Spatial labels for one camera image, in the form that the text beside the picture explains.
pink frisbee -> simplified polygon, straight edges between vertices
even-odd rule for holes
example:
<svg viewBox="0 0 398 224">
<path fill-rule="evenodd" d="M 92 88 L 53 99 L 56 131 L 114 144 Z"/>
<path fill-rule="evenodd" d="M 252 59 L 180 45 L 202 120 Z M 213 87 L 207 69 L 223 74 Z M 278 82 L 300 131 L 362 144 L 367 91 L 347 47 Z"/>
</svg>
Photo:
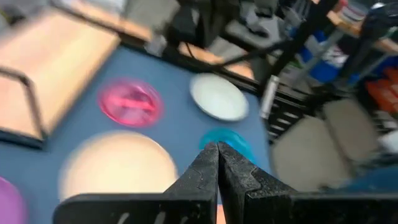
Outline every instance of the pink frisbee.
<svg viewBox="0 0 398 224">
<path fill-rule="evenodd" d="M 19 191 L 0 177 L 0 224 L 25 224 L 25 204 Z"/>
</svg>

